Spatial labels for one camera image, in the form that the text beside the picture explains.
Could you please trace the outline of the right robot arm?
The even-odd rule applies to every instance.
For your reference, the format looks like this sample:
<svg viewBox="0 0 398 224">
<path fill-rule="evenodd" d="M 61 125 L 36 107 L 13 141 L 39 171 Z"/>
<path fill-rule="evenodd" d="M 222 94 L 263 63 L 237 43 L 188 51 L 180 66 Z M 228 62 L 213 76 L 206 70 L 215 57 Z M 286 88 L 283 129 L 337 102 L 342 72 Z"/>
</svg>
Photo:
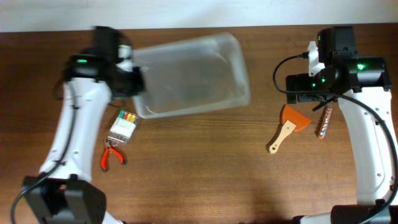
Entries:
<svg viewBox="0 0 398 224">
<path fill-rule="evenodd" d="M 321 30 L 307 56 L 308 73 L 285 79 L 287 102 L 317 101 L 317 109 L 338 102 L 354 155 L 357 203 L 293 223 L 397 223 L 397 139 L 385 60 L 359 56 L 351 26 Z"/>
</svg>

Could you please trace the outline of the clear case of coloured bits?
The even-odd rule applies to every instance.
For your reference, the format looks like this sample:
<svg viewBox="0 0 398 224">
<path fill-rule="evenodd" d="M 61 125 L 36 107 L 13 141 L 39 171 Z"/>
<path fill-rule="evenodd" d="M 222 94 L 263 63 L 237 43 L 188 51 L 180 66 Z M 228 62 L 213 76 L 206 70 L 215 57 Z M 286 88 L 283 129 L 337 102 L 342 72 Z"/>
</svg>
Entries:
<svg viewBox="0 0 398 224">
<path fill-rule="evenodd" d="M 107 139 L 111 145 L 127 144 L 131 139 L 140 117 L 132 112 L 121 110 L 109 130 Z"/>
</svg>

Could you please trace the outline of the orange scraper with wooden handle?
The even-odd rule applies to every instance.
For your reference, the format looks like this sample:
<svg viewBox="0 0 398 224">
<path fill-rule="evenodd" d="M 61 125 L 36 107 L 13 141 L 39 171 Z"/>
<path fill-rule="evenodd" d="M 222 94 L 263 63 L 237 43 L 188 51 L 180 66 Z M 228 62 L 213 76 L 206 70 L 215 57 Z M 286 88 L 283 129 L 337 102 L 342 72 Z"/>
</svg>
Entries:
<svg viewBox="0 0 398 224">
<path fill-rule="evenodd" d="M 269 153 L 275 154 L 287 136 L 305 129 L 310 123 L 311 120 L 308 117 L 291 106 L 284 105 L 280 114 L 280 127 L 268 143 Z"/>
</svg>

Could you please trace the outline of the clear plastic container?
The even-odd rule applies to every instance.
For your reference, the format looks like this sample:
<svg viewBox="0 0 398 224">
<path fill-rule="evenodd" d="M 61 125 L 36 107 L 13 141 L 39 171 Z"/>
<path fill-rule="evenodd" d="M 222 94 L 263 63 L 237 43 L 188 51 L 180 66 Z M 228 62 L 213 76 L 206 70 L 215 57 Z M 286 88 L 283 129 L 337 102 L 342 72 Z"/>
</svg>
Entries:
<svg viewBox="0 0 398 224">
<path fill-rule="evenodd" d="M 230 33 L 137 49 L 145 90 L 133 96 L 144 119 L 224 110 L 250 103 L 248 73 Z"/>
</svg>

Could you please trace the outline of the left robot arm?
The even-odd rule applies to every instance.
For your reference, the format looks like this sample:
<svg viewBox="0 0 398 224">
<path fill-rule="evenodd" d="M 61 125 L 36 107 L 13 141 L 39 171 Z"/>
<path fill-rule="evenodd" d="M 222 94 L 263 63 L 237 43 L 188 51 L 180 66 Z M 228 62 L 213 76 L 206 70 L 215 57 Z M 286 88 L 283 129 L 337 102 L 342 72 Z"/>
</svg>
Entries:
<svg viewBox="0 0 398 224">
<path fill-rule="evenodd" d="M 62 72 L 63 105 L 55 138 L 36 177 L 25 177 L 11 205 L 26 200 L 39 223 L 119 223 L 106 210 L 106 196 L 91 184 L 101 121 L 109 103 L 145 90 L 132 61 L 129 39 L 111 27 L 93 30 L 93 45 L 72 55 Z"/>
</svg>

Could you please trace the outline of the orange socket rail with sockets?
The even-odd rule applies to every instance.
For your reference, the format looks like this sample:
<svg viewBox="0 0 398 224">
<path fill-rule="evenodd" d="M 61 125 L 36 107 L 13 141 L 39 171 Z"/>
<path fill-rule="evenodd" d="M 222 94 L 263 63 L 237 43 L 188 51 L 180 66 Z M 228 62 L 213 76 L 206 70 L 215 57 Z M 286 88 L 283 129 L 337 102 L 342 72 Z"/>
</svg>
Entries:
<svg viewBox="0 0 398 224">
<path fill-rule="evenodd" d="M 327 128 L 328 128 L 328 125 L 330 122 L 332 112 L 333 112 L 333 108 L 331 106 L 327 106 L 324 109 L 322 124 L 321 124 L 319 132 L 318 132 L 319 139 L 324 139 L 326 136 L 326 131 L 327 131 Z"/>
</svg>

